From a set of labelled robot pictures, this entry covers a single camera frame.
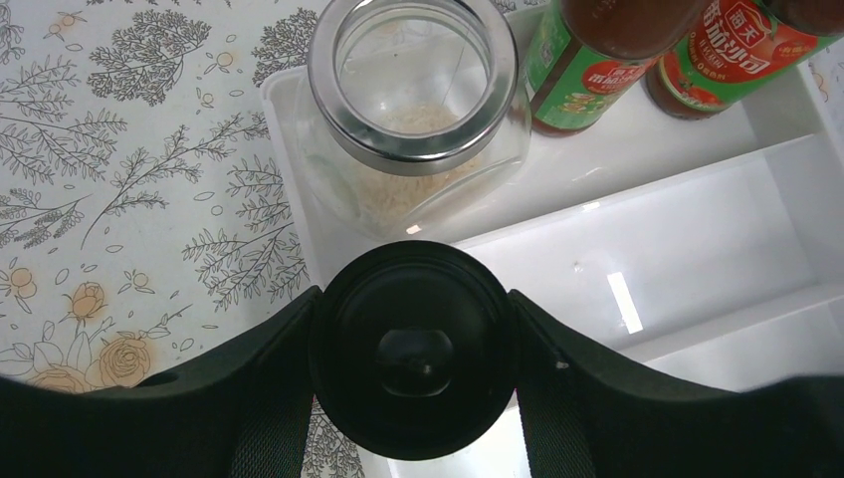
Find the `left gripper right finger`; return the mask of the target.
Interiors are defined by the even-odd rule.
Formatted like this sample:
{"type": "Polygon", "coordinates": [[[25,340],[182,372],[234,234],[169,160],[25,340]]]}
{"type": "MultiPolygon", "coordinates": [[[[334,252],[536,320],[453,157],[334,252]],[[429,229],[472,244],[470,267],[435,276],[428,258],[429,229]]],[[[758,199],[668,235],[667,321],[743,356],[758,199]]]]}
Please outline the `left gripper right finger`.
{"type": "Polygon", "coordinates": [[[839,477],[843,379],[742,392],[677,378],[567,327],[519,291],[517,396],[534,477],[839,477]]]}

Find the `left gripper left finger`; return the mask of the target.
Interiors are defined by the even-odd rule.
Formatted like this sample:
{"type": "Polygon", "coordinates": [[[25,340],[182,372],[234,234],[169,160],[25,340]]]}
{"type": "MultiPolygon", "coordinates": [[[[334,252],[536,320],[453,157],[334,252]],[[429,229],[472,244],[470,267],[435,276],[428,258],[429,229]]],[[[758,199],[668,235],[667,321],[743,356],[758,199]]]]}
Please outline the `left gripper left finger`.
{"type": "Polygon", "coordinates": [[[253,329],[133,388],[1,382],[5,477],[297,477],[313,387],[310,287],[253,329]]]}

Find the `black cap white bean jar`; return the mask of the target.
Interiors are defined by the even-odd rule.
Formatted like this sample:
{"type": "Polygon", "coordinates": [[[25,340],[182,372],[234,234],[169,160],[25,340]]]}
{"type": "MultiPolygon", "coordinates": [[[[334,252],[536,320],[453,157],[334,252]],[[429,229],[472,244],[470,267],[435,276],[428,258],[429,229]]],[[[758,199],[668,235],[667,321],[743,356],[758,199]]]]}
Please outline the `black cap white bean jar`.
{"type": "Polygon", "coordinates": [[[495,275],[431,241],[379,246],[317,300],[309,365],[330,421],[405,461],[455,453],[488,431],[516,388],[520,332],[495,275]]]}

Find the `white plastic organizer tray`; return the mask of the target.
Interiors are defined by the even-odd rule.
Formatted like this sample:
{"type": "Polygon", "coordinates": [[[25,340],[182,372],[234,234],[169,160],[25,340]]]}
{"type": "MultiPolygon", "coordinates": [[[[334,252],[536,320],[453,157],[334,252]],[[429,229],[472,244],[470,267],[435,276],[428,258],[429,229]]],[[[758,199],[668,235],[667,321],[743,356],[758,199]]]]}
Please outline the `white plastic organizer tray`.
{"type": "Polygon", "coordinates": [[[590,130],[535,135],[509,183],[436,237],[577,331],[730,390],[843,370],[843,101],[835,45],[711,119],[632,88],[590,130]]]}

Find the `clear glass jar metal rim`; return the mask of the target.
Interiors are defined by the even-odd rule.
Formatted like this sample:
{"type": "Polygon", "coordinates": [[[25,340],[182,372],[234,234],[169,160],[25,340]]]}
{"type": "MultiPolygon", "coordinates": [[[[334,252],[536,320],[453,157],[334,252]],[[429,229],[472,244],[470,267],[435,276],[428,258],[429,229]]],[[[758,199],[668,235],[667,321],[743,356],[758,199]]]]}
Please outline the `clear glass jar metal rim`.
{"type": "Polygon", "coordinates": [[[528,156],[517,41],[489,1],[332,1],[298,95],[307,189],[375,240],[436,235],[528,156]]]}

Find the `green label sauce bottle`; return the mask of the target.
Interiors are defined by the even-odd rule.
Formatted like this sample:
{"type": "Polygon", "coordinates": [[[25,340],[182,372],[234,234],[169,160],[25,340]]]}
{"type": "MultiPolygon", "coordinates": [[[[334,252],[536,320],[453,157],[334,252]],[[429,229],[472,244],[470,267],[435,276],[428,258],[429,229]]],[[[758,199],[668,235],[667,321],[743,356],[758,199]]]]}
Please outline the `green label sauce bottle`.
{"type": "Polygon", "coordinates": [[[707,7],[697,0],[553,1],[525,55],[534,130],[577,134],[601,116],[707,7]]]}

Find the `red label sauce bottle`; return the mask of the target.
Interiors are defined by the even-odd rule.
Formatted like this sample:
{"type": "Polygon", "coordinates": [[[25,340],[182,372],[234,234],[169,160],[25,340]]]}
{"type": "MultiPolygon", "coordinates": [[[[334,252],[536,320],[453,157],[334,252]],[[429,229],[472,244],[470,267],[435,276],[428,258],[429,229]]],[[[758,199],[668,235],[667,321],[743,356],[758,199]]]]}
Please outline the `red label sauce bottle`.
{"type": "Polygon", "coordinates": [[[707,119],[842,38],[839,0],[715,1],[645,87],[665,114],[707,119]]]}

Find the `floral table mat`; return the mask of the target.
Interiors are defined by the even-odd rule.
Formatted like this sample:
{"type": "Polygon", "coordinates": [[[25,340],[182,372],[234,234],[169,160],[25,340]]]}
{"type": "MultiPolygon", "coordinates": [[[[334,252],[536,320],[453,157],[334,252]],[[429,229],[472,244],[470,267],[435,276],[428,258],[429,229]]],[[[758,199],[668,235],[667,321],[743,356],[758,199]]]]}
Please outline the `floral table mat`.
{"type": "MultiPolygon", "coordinates": [[[[2,3],[1,382],[67,394],[133,388],[253,329],[310,287],[322,296],[379,246],[431,241],[469,254],[436,235],[367,237],[307,189],[296,107],[330,2],[287,12],[258,1],[92,1],[84,11],[66,1],[2,3]]],[[[535,135],[590,130],[636,86],[662,112],[646,74],[715,1],[593,126],[566,136],[533,129],[525,76],[553,1],[489,2],[517,41],[530,146],[535,135]]],[[[519,290],[495,277],[510,301],[519,290]]],[[[297,477],[534,477],[517,396],[521,334],[516,388],[492,427],[455,453],[405,461],[360,447],[327,417],[309,365],[313,315],[313,402],[297,477]]]]}

